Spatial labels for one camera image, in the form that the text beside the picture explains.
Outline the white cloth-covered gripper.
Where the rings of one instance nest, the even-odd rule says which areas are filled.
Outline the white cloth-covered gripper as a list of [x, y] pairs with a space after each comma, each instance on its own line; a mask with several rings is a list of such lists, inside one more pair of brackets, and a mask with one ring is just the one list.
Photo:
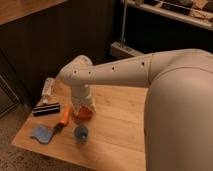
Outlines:
[[71, 101], [75, 117], [77, 117], [81, 107], [87, 107], [92, 114], [96, 113], [94, 98], [89, 85], [73, 86], [71, 88]]

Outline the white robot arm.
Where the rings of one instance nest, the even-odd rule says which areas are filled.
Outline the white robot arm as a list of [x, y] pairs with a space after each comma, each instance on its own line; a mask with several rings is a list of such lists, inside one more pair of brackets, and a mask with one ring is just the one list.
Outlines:
[[142, 87], [147, 171], [213, 171], [213, 54], [179, 49], [94, 65], [79, 55], [59, 72], [74, 110], [93, 110], [92, 85]]

